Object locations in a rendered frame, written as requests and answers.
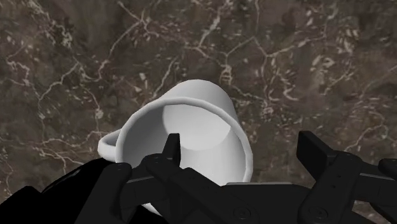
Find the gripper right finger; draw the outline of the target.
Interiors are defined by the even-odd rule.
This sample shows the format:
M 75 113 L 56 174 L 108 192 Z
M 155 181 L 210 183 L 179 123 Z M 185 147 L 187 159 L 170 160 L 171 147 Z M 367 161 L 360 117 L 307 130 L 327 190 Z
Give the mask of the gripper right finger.
M 307 130 L 298 134 L 296 156 L 316 181 L 298 209 L 298 224 L 373 224 L 352 211 L 357 200 L 397 224 L 397 158 L 368 164 Z

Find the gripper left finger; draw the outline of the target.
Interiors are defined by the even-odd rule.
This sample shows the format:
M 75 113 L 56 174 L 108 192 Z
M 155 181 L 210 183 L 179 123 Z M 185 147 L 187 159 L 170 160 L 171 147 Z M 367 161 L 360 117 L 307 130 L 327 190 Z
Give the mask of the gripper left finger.
M 106 166 L 74 224 L 258 224 L 247 202 L 192 168 L 179 167 L 179 134 L 163 152 Z

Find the white mug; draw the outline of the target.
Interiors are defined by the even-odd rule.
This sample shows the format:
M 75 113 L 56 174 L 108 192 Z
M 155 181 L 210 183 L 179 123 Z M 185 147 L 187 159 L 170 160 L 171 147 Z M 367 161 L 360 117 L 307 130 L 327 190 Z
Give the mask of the white mug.
M 191 167 L 219 186 L 249 182 L 253 153 L 233 102 L 205 80 L 178 83 L 133 113 L 123 127 L 102 137 L 98 154 L 137 167 L 161 153 L 171 133 L 180 135 L 182 168 Z

